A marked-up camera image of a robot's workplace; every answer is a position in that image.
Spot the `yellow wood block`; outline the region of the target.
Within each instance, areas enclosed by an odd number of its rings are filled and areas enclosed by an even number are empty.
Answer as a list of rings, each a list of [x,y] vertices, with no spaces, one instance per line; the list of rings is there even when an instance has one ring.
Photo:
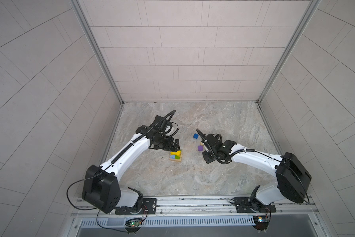
[[[181,151],[177,152],[170,152],[170,156],[175,155],[175,156],[180,156],[181,157]]]

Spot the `natural wood block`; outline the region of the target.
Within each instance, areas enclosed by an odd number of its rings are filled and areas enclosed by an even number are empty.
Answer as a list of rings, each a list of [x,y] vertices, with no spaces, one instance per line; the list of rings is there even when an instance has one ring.
[[[181,163],[181,161],[182,161],[182,160],[169,159],[169,161],[173,161],[173,162],[180,162],[180,163]]]

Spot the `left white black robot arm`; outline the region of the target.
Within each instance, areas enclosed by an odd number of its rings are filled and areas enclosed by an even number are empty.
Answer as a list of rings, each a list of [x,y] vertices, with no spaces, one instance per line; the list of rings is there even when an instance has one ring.
[[[86,171],[82,199],[108,214],[114,209],[138,213],[143,205],[143,194],[133,188],[122,189],[119,182],[131,164],[146,150],[177,152],[178,132],[171,121],[175,111],[166,116],[156,116],[149,126],[140,126],[131,140],[116,155]]]

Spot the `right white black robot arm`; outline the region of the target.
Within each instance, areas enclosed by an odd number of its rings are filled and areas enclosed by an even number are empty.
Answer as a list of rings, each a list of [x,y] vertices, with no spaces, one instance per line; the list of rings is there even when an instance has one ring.
[[[298,204],[310,202],[307,191],[312,177],[294,154],[286,152],[284,155],[272,155],[235,141],[223,141],[219,134],[203,134],[199,129],[196,131],[204,146],[203,157],[207,164],[214,161],[222,165],[242,163],[274,177],[270,184],[256,186],[247,200],[234,200],[236,206],[254,212],[270,212],[272,204],[282,199]]]

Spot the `right circuit board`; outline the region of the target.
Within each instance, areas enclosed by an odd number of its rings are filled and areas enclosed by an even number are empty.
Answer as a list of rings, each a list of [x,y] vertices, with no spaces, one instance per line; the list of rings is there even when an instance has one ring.
[[[265,231],[269,227],[270,220],[267,216],[253,216],[253,221],[255,223],[253,227],[259,231]]]

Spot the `left green circuit board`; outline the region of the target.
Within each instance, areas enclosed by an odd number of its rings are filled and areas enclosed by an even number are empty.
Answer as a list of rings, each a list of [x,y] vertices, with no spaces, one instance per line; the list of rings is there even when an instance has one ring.
[[[131,229],[131,228],[140,228],[142,225],[142,219],[141,218],[133,218],[129,219],[125,222],[125,228],[126,229]]]

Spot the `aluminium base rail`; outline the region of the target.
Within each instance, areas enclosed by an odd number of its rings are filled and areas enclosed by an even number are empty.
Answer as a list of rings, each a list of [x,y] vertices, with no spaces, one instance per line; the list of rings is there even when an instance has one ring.
[[[234,197],[245,197],[240,195],[198,195],[198,196],[155,196],[156,204],[149,209],[149,213],[145,214],[140,211],[139,214],[119,215],[119,217],[182,217],[182,216],[240,216],[240,215],[265,215],[272,217],[278,215],[309,215],[312,221],[319,221],[320,212],[310,197],[310,203],[296,204],[287,199],[275,201],[272,205],[276,211],[273,212],[271,207],[263,209],[261,212],[255,212],[246,207],[241,207],[241,213],[237,212],[238,206],[230,202]]]

